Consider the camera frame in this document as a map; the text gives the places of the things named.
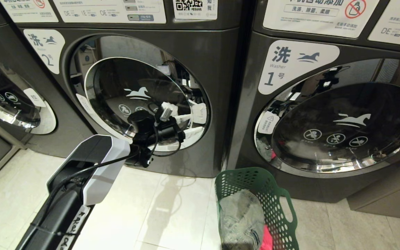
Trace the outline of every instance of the gray washing machine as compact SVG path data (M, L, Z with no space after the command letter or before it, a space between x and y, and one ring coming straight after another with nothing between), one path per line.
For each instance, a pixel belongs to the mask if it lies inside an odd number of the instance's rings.
M337 202L400 165L400 0L258 1L228 168Z
M132 142L129 115L165 102L186 139L157 145L166 157L148 170L220 172L242 1L50 0L37 12L0 2L97 133Z
M0 13L0 127L30 149L67 157L93 133Z

